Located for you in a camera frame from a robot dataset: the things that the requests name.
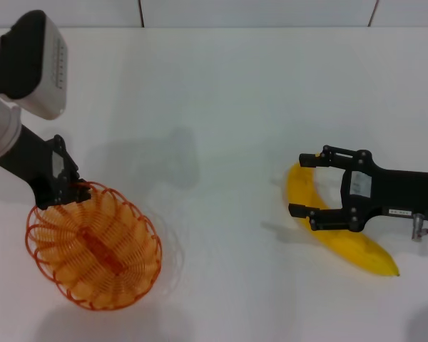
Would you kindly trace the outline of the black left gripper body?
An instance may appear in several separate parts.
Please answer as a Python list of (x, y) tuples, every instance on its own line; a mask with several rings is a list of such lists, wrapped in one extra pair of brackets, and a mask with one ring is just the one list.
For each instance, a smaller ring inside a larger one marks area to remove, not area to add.
[(29, 185), (39, 209), (81, 201), (78, 166), (60, 135), (43, 140), (23, 126), (13, 147), (0, 157), (0, 167)]

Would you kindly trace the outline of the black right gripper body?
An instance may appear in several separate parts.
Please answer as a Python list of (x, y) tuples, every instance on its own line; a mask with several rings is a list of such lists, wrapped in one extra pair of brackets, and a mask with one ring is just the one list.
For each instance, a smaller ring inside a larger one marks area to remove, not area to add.
[(361, 232), (376, 216), (428, 221), (428, 172), (388, 170), (375, 164), (367, 150), (342, 150), (347, 166), (342, 178), (341, 229)]

